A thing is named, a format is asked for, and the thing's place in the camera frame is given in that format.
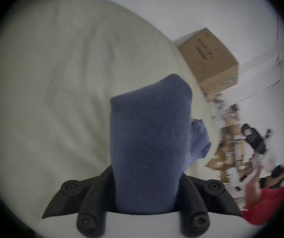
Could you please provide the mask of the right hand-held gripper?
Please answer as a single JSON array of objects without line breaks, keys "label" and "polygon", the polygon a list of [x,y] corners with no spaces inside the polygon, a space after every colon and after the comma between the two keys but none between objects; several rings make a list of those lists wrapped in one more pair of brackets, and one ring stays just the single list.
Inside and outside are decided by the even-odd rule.
[{"label": "right hand-held gripper", "polygon": [[263,159],[267,152],[267,143],[272,137],[272,129],[268,128],[265,132],[265,135],[262,136],[254,127],[251,127],[249,124],[245,123],[241,127],[241,133],[245,137],[245,141],[255,152],[248,162],[252,170],[249,174],[246,174],[246,177],[243,180],[240,180],[238,169],[232,167],[228,169],[228,181],[232,196],[235,199],[244,198],[245,200],[246,184],[254,176],[257,166],[260,165],[263,169]]}]

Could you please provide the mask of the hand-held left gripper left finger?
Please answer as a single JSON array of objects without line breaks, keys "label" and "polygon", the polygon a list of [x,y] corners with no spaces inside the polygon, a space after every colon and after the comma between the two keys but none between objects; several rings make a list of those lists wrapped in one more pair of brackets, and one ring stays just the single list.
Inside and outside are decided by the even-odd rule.
[{"label": "hand-held left gripper left finger", "polygon": [[107,210],[115,209],[111,165],[97,177],[65,181],[46,207],[42,219],[77,213],[76,228],[85,237],[102,237]]}]

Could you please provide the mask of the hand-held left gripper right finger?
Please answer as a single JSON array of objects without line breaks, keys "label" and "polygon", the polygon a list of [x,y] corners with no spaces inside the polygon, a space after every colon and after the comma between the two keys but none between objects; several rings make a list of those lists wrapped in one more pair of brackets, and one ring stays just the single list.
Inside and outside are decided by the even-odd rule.
[{"label": "hand-held left gripper right finger", "polygon": [[182,175],[175,209],[184,236],[201,236],[210,227],[208,213],[243,217],[235,199],[219,180]]}]

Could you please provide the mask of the person's right hand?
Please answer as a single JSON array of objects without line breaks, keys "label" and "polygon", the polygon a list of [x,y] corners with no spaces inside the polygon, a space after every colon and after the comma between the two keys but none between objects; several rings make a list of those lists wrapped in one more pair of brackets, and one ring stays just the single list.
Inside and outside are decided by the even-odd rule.
[{"label": "person's right hand", "polygon": [[250,208],[257,204],[262,197],[262,189],[260,188],[260,174],[262,171],[262,166],[257,166],[255,169],[255,174],[251,180],[246,184],[245,189],[245,202],[246,208]]}]

